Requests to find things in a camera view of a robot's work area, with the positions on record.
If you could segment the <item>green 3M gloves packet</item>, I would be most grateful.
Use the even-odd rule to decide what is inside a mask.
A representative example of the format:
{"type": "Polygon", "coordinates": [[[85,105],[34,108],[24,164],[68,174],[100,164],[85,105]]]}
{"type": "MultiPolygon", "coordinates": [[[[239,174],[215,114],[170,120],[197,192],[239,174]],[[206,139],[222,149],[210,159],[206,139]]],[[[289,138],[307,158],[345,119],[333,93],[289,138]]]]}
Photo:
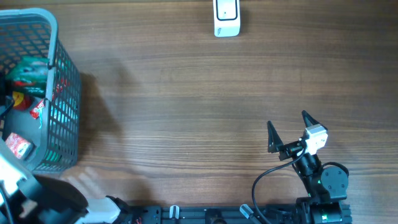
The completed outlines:
{"type": "Polygon", "coordinates": [[[22,57],[21,61],[6,75],[6,81],[13,91],[44,98],[49,60],[39,57],[22,57]]]}

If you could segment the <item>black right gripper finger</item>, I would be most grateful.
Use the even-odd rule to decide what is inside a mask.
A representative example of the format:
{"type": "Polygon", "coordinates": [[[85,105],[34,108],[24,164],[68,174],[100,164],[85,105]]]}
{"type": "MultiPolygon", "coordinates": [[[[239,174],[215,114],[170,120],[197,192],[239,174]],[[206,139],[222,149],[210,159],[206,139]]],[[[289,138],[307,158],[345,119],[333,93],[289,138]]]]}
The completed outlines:
{"type": "Polygon", "coordinates": [[[323,128],[327,130],[327,127],[322,125],[316,119],[314,119],[307,111],[302,111],[302,118],[306,128],[323,128]]]}
{"type": "Polygon", "coordinates": [[[268,131],[268,152],[269,153],[279,152],[284,146],[284,144],[280,139],[271,121],[267,122],[267,131],[268,131]]]}

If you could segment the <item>red small sachet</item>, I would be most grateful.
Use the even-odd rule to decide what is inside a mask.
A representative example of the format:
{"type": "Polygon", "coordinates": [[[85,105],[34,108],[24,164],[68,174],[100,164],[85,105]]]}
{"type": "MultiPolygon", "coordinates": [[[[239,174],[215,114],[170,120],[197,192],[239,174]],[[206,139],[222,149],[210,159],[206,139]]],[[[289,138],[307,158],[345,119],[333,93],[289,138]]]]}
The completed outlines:
{"type": "Polygon", "coordinates": [[[42,112],[45,108],[45,100],[41,99],[38,104],[36,106],[34,106],[31,110],[30,110],[30,115],[34,118],[37,119],[39,117],[41,117],[42,112]]]}

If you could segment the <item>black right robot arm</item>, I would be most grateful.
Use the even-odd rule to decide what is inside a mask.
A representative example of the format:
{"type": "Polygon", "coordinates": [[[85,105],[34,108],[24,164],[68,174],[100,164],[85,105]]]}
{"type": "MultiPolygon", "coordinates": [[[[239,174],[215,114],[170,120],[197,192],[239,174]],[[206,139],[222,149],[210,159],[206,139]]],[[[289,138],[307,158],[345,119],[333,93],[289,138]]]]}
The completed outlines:
{"type": "Polygon", "coordinates": [[[303,136],[284,144],[271,121],[267,122],[268,151],[278,153],[279,160],[289,160],[303,182],[307,197],[294,204],[267,205],[262,214],[270,223],[351,223],[347,199],[349,170],[337,162],[322,163],[317,152],[325,147],[328,129],[302,111],[303,136]]]}

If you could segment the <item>sriracha sauce bottle green cap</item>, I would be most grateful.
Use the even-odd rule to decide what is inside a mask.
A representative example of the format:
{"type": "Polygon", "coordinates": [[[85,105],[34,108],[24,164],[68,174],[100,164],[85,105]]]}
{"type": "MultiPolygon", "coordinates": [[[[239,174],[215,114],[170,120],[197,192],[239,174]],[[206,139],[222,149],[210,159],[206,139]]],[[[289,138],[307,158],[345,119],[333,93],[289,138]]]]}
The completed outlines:
{"type": "Polygon", "coordinates": [[[14,100],[13,108],[15,110],[20,110],[20,111],[26,110],[32,104],[32,98],[29,95],[26,95],[21,92],[13,91],[12,98],[14,100]]]}

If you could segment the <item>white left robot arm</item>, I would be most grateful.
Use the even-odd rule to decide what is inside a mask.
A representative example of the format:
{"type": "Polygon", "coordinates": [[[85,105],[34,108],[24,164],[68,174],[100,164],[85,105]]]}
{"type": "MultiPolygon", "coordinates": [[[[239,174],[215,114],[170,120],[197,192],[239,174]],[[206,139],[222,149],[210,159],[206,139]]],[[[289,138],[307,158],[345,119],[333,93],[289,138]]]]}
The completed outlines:
{"type": "Polygon", "coordinates": [[[121,223],[114,199],[87,199],[72,184],[34,175],[1,141],[1,223],[121,223]]]}

